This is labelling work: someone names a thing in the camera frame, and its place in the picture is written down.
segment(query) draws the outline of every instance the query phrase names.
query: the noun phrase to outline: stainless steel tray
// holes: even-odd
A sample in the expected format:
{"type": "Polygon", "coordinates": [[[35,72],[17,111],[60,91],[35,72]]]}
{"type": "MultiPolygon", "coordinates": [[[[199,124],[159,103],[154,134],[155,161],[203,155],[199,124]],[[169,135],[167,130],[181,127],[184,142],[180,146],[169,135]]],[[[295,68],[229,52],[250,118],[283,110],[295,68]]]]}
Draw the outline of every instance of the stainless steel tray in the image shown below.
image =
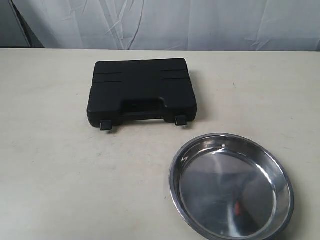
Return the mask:
{"type": "Polygon", "coordinates": [[[184,220],[209,240],[269,240],[294,210],[290,180],[277,159],[246,138],[213,133],[185,144],[169,185],[184,220]]]}

